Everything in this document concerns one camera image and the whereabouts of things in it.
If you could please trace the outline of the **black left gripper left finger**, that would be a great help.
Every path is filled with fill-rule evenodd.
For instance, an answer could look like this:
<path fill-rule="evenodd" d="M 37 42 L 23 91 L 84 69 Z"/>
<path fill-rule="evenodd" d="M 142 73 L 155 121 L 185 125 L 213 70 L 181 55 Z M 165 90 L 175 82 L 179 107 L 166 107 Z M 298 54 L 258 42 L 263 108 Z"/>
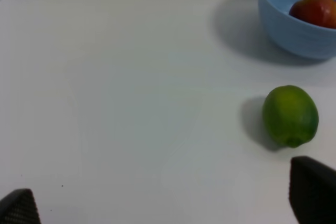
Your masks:
<path fill-rule="evenodd" d="M 1 199 L 1 224 L 41 224 L 31 189 L 15 189 Z"/>

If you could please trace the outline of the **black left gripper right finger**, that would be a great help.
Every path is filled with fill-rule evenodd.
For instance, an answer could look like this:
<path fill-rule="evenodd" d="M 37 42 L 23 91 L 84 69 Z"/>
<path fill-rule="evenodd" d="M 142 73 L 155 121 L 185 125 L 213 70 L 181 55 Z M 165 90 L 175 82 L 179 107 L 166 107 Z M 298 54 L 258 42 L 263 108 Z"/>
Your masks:
<path fill-rule="evenodd" d="M 307 156 L 292 158 L 289 202 L 301 224 L 335 223 L 335 170 Z"/>

